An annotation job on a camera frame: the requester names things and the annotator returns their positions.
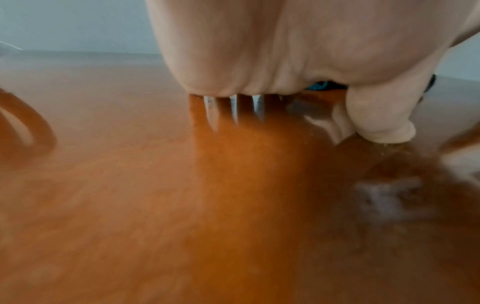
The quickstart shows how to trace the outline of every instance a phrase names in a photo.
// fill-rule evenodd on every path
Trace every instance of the reflective floor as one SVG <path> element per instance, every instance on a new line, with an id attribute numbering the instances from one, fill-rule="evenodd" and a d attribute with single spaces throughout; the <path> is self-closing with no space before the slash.
<path id="1" fill-rule="evenodd" d="M 378 145 L 344 91 L 204 99 L 73 56 L 0 64 L 0 303 L 480 302 L 478 83 Z"/>

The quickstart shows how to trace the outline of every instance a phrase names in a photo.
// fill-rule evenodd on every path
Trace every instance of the human skin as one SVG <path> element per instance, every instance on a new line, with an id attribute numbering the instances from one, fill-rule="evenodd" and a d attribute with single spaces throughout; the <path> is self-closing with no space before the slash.
<path id="1" fill-rule="evenodd" d="M 163 58 L 191 94 L 297 93 L 348 84 L 355 130 L 407 142 L 448 48 L 480 28 L 478 0 L 146 0 Z"/>

